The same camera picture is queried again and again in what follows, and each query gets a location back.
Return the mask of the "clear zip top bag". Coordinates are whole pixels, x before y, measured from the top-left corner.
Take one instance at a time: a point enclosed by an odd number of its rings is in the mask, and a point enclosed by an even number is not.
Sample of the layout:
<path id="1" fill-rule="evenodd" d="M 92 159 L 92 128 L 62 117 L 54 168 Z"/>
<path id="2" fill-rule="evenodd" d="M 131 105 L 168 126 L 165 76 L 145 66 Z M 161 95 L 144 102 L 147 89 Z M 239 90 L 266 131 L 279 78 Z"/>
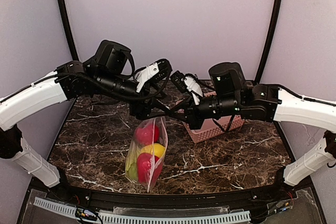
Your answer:
<path id="1" fill-rule="evenodd" d="M 126 178 L 150 192 L 162 172 L 168 143 L 164 117 L 142 121 L 133 133 L 125 160 Z"/>

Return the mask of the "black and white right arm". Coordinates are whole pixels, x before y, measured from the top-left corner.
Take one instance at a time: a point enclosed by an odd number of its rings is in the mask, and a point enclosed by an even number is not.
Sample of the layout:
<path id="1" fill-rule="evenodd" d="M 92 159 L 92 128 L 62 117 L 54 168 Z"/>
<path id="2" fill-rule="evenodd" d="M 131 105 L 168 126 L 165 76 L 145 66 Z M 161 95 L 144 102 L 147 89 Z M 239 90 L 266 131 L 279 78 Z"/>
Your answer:
<path id="1" fill-rule="evenodd" d="M 277 181 L 289 186 L 335 160 L 335 102 L 299 95 L 279 84 L 248 85 L 237 62 L 223 62 L 208 71 L 214 95 L 205 96 L 192 74 L 176 71 L 172 83 L 189 99 L 179 102 L 169 115 L 198 130 L 206 119 L 228 116 L 265 122 L 293 122 L 325 129 L 323 138 L 303 157 L 281 168 Z"/>

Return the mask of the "red toy bell pepper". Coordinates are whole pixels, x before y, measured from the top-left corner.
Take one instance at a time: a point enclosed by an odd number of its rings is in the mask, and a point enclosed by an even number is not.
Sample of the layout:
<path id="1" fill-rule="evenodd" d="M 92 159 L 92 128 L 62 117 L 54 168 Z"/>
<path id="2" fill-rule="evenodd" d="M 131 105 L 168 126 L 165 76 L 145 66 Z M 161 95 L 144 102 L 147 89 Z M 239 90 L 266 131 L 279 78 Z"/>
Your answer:
<path id="1" fill-rule="evenodd" d="M 154 156 L 155 165 L 158 166 L 154 169 L 151 176 L 152 169 L 152 155 L 149 153 L 142 153 L 137 159 L 137 168 L 138 168 L 138 182 L 142 185 L 150 184 L 151 187 L 154 187 L 161 171 L 163 168 L 163 161 L 160 161 L 160 158 Z"/>

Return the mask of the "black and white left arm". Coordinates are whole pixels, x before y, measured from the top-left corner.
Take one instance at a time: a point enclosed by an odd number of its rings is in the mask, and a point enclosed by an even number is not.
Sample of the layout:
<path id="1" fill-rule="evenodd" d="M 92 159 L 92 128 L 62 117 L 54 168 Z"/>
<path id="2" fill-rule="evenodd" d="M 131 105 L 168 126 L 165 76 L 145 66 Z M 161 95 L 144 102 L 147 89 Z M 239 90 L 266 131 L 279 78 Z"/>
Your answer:
<path id="1" fill-rule="evenodd" d="M 28 174 L 49 188 L 67 182 L 64 172 L 46 161 L 24 139 L 17 124 L 54 104 L 82 95 L 104 95 L 127 102 L 131 114 L 147 119 L 151 113 L 148 101 L 162 94 L 172 67 L 160 59 L 140 69 L 123 74 L 125 65 L 133 64 L 131 50 L 117 42 L 103 40 L 88 60 L 70 61 L 45 77 L 1 99 L 1 158 L 21 166 Z"/>

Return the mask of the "yellow toy lemon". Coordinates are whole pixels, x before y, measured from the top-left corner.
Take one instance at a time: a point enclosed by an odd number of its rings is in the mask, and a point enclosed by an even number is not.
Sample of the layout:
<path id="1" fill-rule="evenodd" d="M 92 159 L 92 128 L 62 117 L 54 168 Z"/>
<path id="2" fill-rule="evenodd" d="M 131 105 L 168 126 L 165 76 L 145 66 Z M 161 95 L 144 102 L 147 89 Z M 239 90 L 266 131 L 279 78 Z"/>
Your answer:
<path id="1" fill-rule="evenodd" d="M 140 153 L 149 153 L 151 155 L 153 154 L 158 158 L 161 158 L 165 154 L 165 151 L 165 146 L 161 145 L 160 143 L 154 143 L 141 148 Z"/>

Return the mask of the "green toy chayote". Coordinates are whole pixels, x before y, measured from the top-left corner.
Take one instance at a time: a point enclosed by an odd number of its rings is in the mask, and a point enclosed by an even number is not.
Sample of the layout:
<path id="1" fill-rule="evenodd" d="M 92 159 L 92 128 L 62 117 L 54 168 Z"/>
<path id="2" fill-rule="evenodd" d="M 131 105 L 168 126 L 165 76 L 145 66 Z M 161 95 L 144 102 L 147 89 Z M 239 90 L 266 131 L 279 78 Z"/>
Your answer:
<path id="1" fill-rule="evenodd" d="M 126 171 L 125 173 L 126 177 L 133 181 L 133 182 L 137 182 L 138 181 L 138 168 L 137 168 L 137 164 L 136 163 L 132 163 L 131 166 L 129 167 L 129 169 Z"/>

